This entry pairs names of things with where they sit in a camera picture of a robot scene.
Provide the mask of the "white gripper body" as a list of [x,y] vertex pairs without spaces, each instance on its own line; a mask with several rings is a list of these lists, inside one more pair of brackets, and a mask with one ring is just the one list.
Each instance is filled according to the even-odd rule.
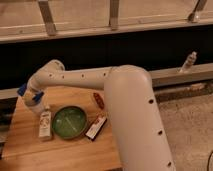
[[35,106],[41,101],[41,98],[37,94],[34,94],[29,90],[26,90],[23,95],[23,100],[27,106]]

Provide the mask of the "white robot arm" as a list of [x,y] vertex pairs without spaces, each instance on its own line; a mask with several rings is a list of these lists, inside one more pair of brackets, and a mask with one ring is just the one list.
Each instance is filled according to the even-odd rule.
[[28,80],[26,105],[41,100],[50,86],[102,89],[123,171],[176,171],[153,92],[152,78],[133,65],[67,71],[58,60]]

